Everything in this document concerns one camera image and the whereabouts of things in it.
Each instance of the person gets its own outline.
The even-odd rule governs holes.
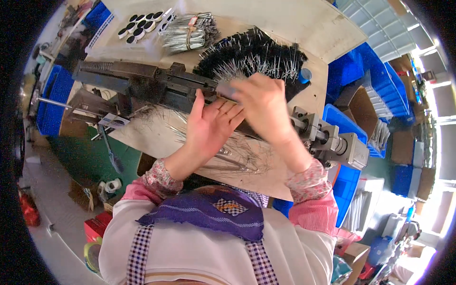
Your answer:
[[[103,237],[100,273],[109,284],[329,284],[338,208],[327,171],[290,123],[285,84],[254,74],[232,81],[241,104],[204,106],[200,90],[187,140],[128,185]],[[291,173],[289,219],[226,186],[176,195],[244,120]]]

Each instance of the paper label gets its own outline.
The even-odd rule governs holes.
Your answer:
[[[190,22],[188,22],[188,25],[189,25],[189,26],[192,26],[192,25],[196,24],[197,20],[198,20],[198,17],[193,17],[193,18],[191,18],[191,19],[190,19]]]
[[[106,116],[98,122],[98,124],[103,126],[108,126],[113,129],[119,129],[128,124],[130,121],[121,117],[118,117],[114,114],[108,113]]]

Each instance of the person's right hand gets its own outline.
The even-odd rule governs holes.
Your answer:
[[[233,98],[244,106],[245,118],[264,140],[281,145],[296,136],[285,99],[285,82],[255,73],[245,80],[233,80]]]

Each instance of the floor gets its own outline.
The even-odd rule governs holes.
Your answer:
[[[120,158],[124,166],[124,172],[118,174],[111,165],[104,140],[91,141],[90,138],[94,137],[97,131],[89,126],[87,129],[84,138],[48,138],[52,151],[76,182],[89,180],[98,184],[100,181],[107,182],[120,178],[122,187],[117,193],[125,193],[125,187],[138,178],[136,170],[141,152],[109,138],[112,152]]]
[[[70,174],[49,148],[32,149],[26,143],[19,186],[30,187],[28,191],[40,213],[40,226],[29,227],[36,247],[59,284],[104,285],[100,275],[87,269],[83,255],[87,242],[83,223],[101,213],[103,207],[88,212],[78,206],[67,194],[70,182]],[[53,232],[48,231],[51,224]]]
[[[389,138],[387,145],[392,145],[392,136]],[[368,165],[362,171],[362,174],[385,179],[383,191],[369,223],[369,228],[360,241],[362,244],[370,245],[376,236],[383,233],[390,214],[402,212],[402,209],[409,205],[409,199],[391,192],[394,183],[394,165],[391,161],[391,147],[389,147],[386,149],[384,159],[369,157]]]

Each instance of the person's left hand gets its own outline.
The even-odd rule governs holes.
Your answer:
[[[244,120],[240,104],[222,98],[204,106],[204,96],[200,89],[193,103],[187,122],[186,144],[204,164],[223,147],[228,138]]]

